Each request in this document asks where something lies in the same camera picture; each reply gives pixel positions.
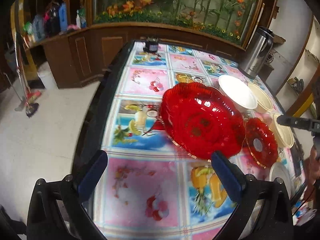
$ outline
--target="clear glass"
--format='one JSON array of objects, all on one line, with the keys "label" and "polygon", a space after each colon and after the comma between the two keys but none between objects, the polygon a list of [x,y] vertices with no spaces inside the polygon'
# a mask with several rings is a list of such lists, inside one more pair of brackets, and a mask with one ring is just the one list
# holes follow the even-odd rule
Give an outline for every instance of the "clear glass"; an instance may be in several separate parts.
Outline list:
[{"label": "clear glass", "polygon": [[93,0],[94,22],[154,22],[187,27],[240,44],[257,0]]}]

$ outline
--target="metal bolt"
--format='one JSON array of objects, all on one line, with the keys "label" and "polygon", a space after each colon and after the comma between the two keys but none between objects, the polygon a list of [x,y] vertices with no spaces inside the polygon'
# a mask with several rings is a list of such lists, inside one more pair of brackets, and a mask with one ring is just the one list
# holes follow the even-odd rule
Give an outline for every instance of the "metal bolt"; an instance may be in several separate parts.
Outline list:
[{"label": "metal bolt", "polygon": [[248,181],[253,181],[253,180],[255,180],[256,178],[255,178],[255,176],[253,176],[252,174],[246,174],[246,179],[248,180]]},{"label": "metal bolt", "polygon": [[69,175],[65,176],[64,179],[65,179],[65,181],[71,181],[71,180],[73,180],[73,176],[71,174],[69,174]]},{"label": "metal bolt", "polygon": [[45,180],[44,179],[38,179],[36,183],[37,183],[37,185],[41,185],[42,183],[45,183]]},{"label": "metal bolt", "polygon": [[276,181],[279,183],[279,184],[282,184],[283,183],[283,179],[281,179],[281,178],[276,178]]}]

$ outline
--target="wooden counter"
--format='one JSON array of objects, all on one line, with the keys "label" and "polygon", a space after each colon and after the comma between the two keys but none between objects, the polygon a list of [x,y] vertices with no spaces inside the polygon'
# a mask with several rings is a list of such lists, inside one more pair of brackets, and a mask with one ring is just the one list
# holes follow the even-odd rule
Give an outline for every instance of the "wooden counter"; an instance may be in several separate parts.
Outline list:
[{"label": "wooden counter", "polygon": [[98,80],[130,40],[158,37],[165,42],[204,49],[238,60],[244,49],[219,37],[188,28],[155,23],[105,23],[30,44],[43,46],[52,74],[61,88],[82,87]]}]

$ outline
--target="large red bowl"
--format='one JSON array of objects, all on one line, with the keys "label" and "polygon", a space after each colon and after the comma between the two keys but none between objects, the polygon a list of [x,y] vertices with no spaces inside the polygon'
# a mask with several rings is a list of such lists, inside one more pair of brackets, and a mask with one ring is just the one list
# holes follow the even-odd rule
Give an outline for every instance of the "large red bowl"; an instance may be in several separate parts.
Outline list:
[{"label": "large red bowl", "polygon": [[197,82],[167,90],[160,118],[175,144],[205,160],[216,150],[227,158],[239,153],[245,138],[242,115],[231,99]]},{"label": "large red bowl", "polygon": [[245,130],[252,157],[261,167],[271,168],[278,158],[278,144],[273,132],[259,118],[250,118]]}]

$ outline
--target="black wire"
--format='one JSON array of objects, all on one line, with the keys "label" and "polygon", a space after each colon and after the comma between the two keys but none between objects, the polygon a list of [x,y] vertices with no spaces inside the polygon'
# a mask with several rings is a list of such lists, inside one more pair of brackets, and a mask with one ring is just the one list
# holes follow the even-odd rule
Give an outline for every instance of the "black wire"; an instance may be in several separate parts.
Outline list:
[{"label": "black wire", "polygon": [[298,207],[298,209],[293,213],[292,216],[294,216],[296,214],[296,212],[305,204],[305,202],[311,197],[311,195],[313,194],[313,192],[315,191],[315,187],[313,187],[312,192],[310,193],[310,195],[306,198],[306,200]]}]

